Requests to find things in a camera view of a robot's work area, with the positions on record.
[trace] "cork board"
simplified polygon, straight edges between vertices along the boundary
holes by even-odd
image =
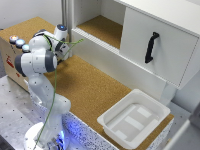
[[[49,32],[53,32],[54,28],[50,23],[36,17],[0,31],[1,39],[6,42],[4,43],[6,46],[3,46],[1,51],[3,53],[7,51],[13,52],[8,43],[10,35],[16,34],[28,43],[38,30],[46,29]],[[54,85],[54,73],[45,75]],[[97,118],[130,91],[131,89],[91,66],[78,56],[67,59],[57,68],[57,93],[71,101],[71,112],[120,150],[123,148],[104,133],[102,126],[97,123]],[[137,150],[146,149],[172,119],[173,115],[169,115]]]
[[[123,26],[103,16],[89,20],[78,28],[120,49]]]

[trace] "cable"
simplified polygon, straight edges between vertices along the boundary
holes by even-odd
[[[49,41],[48,41],[48,39],[47,39],[47,37],[46,37],[47,35],[44,34],[43,36],[44,36],[44,38],[46,39],[47,43],[49,44],[49,46],[50,46],[50,48],[51,48],[51,51],[53,52],[52,47],[51,47],[51,44],[49,43]],[[62,42],[62,43],[74,44],[74,45],[71,46],[71,47],[69,48],[69,50],[65,53],[64,57],[67,55],[67,53],[68,53],[76,44],[78,44],[78,43],[80,43],[80,42],[82,42],[82,41],[83,41],[83,39],[81,39],[81,40],[79,40],[79,41],[77,41],[77,42],[75,42],[75,43],[59,41],[59,42]],[[43,125],[43,127],[42,127],[42,130],[41,130],[41,132],[40,132],[40,134],[39,134],[39,137],[38,137],[38,139],[37,139],[37,141],[36,141],[34,150],[35,150],[35,148],[36,148],[36,146],[37,146],[37,144],[38,144],[38,142],[39,142],[39,140],[40,140],[40,137],[41,137],[41,135],[42,135],[42,132],[43,132],[43,130],[44,130],[44,127],[45,127],[45,125],[46,125],[46,123],[47,123],[47,120],[49,119],[50,114],[51,114],[51,110],[52,110],[52,108],[53,108],[54,101],[55,101],[56,86],[57,86],[57,69],[55,70],[55,87],[54,87],[54,94],[53,94],[53,102],[52,102],[52,104],[51,104],[51,108],[50,108],[50,110],[49,110],[49,113],[48,113],[48,115],[47,115],[47,118],[46,118],[46,120],[45,120],[45,123],[44,123],[44,125]]]

